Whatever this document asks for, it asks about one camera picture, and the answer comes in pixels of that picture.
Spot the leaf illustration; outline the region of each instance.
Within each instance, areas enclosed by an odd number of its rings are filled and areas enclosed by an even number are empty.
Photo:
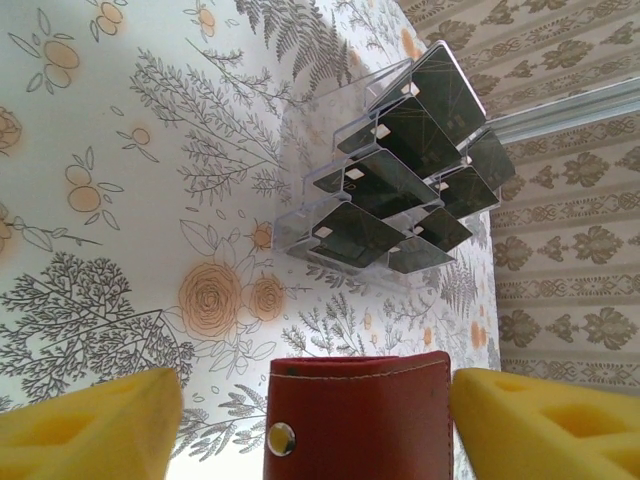
[[[229,243],[229,240],[223,238],[218,243],[218,247],[214,253],[215,262],[218,265],[228,265],[234,267],[236,264],[236,251],[233,245]]]
[[[257,362],[264,360],[265,358],[268,358],[275,349],[276,342],[265,342],[253,351],[251,358]]]
[[[89,170],[93,170],[93,164],[95,162],[95,157],[93,155],[93,147],[87,148],[87,152],[84,154],[84,160],[87,164],[87,168]]]
[[[231,365],[234,359],[234,352],[232,350],[227,350],[223,352],[218,358],[216,358],[211,364],[211,368],[209,368],[210,372],[219,372],[220,370],[224,370],[225,368]]]
[[[67,234],[69,231],[68,228],[56,228],[53,232],[51,232],[51,236],[53,238],[60,238]]]
[[[104,221],[107,222],[107,224],[111,228],[113,228],[114,230],[120,230],[120,226],[118,225],[118,222],[116,222],[116,218],[113,216],[113,214],[110,211],[103,210],[102,217],[104,218]]]
[[[211,244],[207,233],[207,227],[191,220],[180,220],[180,229],[184,238],[200,255],[212,256],[215,252],[215,244]]]
[[[236,372],[238,372],[238,375],[244,375],[247,368],[249,368],[249,362],[247,359],[244,357],[238,357],[238,360],[236,360]]]
[[[100,212],[98,213],[94,213],[93,215],[91,215],[91,217],[89,218],[89,220],[87,220],[86,222],[84,222],[85,225],[91,225],[92,223],[96,223],[98,221],[98,219],[100,218]]]
[[[22,50],[27,52],[32,57],[40,58],[40,54],[38,53],[38,51],[35,48],[33,48],[29,42],[23,40],[22,38],[18,37],[17,35],[14,35],[13,33],[9,34],[9,38],[11,38],[11,40],[13,40],[13,43],[18,45]]]
[[[91,30],[91,35],[93,35],[93,38],[95,39],[95,41],[99,42],[100,31],[98,30],[98,24],[96,23],[95,20],[91,20],[91,23],[89,24],[89,30]]]
[[[98,183],[98,188],[101,188],[103,190],[106,190],[107,192],[113,192],[113,193],[124,192],[124,188],[109,182]]]
[[[156,157],[154,157],[153,155],[151,155],[149,152],[147,152],[144,148],[140,148],[138,147],[138,150],[140,151],[140,153],[142,155],[144,155],[146,158],[148,158],[149,160],[151,160],[154,163],[160,163],[160,160],[158,160]]]
[[[22,237],[31,245],[35,245],[47,252],[53,252],[53,244],[51,238],[46,232],[43,232],[38,227],[26,227],[22,230]]]
[[[236,227],[229,234],[229,243],[236,243],[239,238],[240,238],[240,229]]]
[[[51,23],[49,23],[49,19],[41,9],[38,9],[38,25],[40,25],[42,33],[45,35],[51,34]]]
[[[42,86],[43,79],[44,75],[42,75],[42,72],[38,72],[31,77],[31,80],[29,80],[29,83],[27,84],[27,92],[31,93],[39,89]]]

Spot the fern illustration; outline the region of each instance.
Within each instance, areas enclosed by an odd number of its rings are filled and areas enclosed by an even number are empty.
[[[440,298],[458,315],[468,316],[471,305],[478,297],[478,286],[473,261],[459,255],[456,262],[441,269]]]
[[[227,408],[229,419],[209,422],[209,414],[199,408],[186,408],[180,422],[172,458],[187,448],[189,456],[199,456],[204,462],[219,455],[231,441],[241,445],[240,453],[249,453],[262,446],[266,429],[267,401],[245,385],[235,385],[242,393],[229,392],[230,401],[219,405]],[[250,420],[250,426],[241,429]]]
[[[351,82],[348,44],[340,39],[335,18],[327,25],[315,0],[298,4],[291,0],[235,0],[238,13],[246,15],[253,32],[263,22],[264,43],[275,46],[278,61],[295,51],[293,79],[309,70],[310,88],[334,78],[338,85]]]
[[[325,304],[324,313],[314,308],[311,312],[299,311],[298,315],[303,327],[310,332],[309,341],[323,355],[366,355],[362,337],[356,332],[355,310],[342,292],[331,296],[331,301]],[[297,325],[284,328],[281,337],[296,355],[317,356],[309,351],[307,336]]]
[[[15,327],[0,325],[0,374],[20,377],[32,403],[61,395],[88,374],[108,381],[154,367],[191,375],[191,343],[178,343],[163,311],[136,313],[120,268],[58,252],[40,276],[24,274],[0,295]]]

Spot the rose illustration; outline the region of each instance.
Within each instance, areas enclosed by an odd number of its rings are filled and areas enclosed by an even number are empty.
[[[242,306],[242,287],[227,265],[203,263],[184,279],[179,292],[185,326],[191,334],[223,339]]]
[[[268,250],[271,248],[271,235],[273,234],[273,228],[269,222],[262,222],[256,225],[256,229],[251,235],[253,246],[258,250]]]
[[[251,315],[263,322],[277,318],[284,308],[284,285],[274,275],[264,274],[243,290],[245,305]]]
[[[0,150],[18,143],[21,133],[22,126],[13,113],[0,107]]]

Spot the printed orange fruit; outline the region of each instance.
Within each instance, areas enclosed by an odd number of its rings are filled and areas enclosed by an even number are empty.
[[[118,33],[117,25],[107,17],[103,17],[102,15],[100,15],[98,18],[96,18],[96,23],[98,24],[98,27],[100,27],[100,30],[102,30],[107,35],[115,35],[116,33]]]
[[[56,40],[45,43],[44,55],[47,60],[60,68],[72,69],[80,65],[80,58],[75,50]]]
[[[64,175],[72,185],[84,186],[91,183],[91,174],[80,165],[71,165],[67,167]]]
[[[144,128],[136,128],[131,134],[136,143],[146,145],[151,141],[151,135]]]
[[[216,25],[216,19],[213,14],[207,10],[206,8],[201,8],[198,12],[198,20],[202,25],[208,25],[209,27],[214,27]]]
[[[100,194],[93,187],[75,188],[68,197],[69,205],[77,212],[93,212],[101,203]]]

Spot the yellow sponge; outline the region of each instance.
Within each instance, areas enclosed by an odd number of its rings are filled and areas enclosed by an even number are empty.
[[[479,480],[640,479],[640,399],[476,368],[451,409]]]
[[[164,478],[182,414],[159,368],[0,415],[0,479]]]

